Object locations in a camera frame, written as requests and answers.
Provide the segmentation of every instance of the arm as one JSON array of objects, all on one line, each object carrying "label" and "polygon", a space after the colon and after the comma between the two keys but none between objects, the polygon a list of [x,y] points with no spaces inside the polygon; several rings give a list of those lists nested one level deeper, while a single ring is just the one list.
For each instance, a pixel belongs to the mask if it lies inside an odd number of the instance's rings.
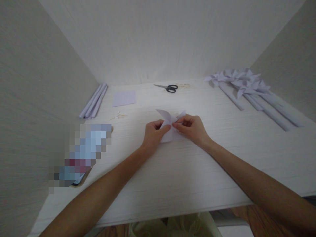
[{"label": "arm", "polygon": [[76,237],[88,233],[110,207],[125,184],[155,153],[162,136],[170,130],[170,126],[159,130],[162,123],[163,120],[159,120],[147,124],[141,147],[75,197],[40,236]]},{"label": "arm", "polygon": [[214,142],[199,116],[186,115],[173,126],[210,154],[245,194],[296,234],[316,236],[316,209],[305,199],[264,172]]}]

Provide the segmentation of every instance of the white table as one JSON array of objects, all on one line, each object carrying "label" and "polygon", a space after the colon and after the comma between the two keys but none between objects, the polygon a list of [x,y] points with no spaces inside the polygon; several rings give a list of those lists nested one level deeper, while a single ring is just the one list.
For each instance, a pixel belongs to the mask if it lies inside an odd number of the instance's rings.
[{"label": "white table", "polygon": [[[49,195],[30,236],[38,236],[61,210],[89,184],[110,171],[139,147],[146,123],[161,118],[156,109],[177,115],[183,109],[200,115],[213,140],[301,196],[316,194],[316,124],[280,100],[285,109],[304,123],[283,131],[243,97],[244,111],[219,89],[202,78],[173,81],[176,93],[153,84],[109,87],[96,119],[89,123],[111,123],[112,145],[92,168],[83,186],[56,189]],[[169,85],[170,82],[159,82]],[[137,103],[112,108],[113,94],[136,90]],[[116,113],[127,115],[113,118]],[[117,225],[152,218],[250,204],[251,201],[203,150],[187,139],[160,144],[159,149],[134,175],[97,226]]]}]

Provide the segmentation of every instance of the forearm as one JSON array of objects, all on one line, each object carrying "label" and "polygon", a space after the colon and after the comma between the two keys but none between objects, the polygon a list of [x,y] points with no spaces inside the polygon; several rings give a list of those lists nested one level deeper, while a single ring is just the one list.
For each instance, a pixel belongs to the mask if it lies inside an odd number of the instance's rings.
[{"label": "forearm", "polygon": [[141,148],[133,152],[75,197],[41,236],[84,236],[99,221],[125,184],[147,159],[148,154]]},{"label": "forearm", "polygon": [[246,195],[295,233],[316,233],[316,209],[272,177],[241,160],[211,139],[202,147]]}]

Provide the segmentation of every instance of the left hand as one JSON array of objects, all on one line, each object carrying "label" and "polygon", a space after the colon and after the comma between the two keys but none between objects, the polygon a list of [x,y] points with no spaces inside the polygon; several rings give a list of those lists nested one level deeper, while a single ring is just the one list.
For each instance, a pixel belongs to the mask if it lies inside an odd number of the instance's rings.
[{"label": "left hand", "polygon": [[163,120],[158,120],[146,125],[144,141],[140,148],[149,156],[155,153],[163,135],[171,128],[170,125],[166,125],[159,130],[163,122]]}]

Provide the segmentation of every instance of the scissor blade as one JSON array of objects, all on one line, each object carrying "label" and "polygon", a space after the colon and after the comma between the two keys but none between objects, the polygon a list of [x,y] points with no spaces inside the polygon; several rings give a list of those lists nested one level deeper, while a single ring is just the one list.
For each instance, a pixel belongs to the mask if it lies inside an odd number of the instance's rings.
[{"label": "scissor blade", "polygon": [[161,86],[161,85],[156,85],[156,84],[154,84],[154,86],[159,86],[159,87],[167,88],[167,86]]}]

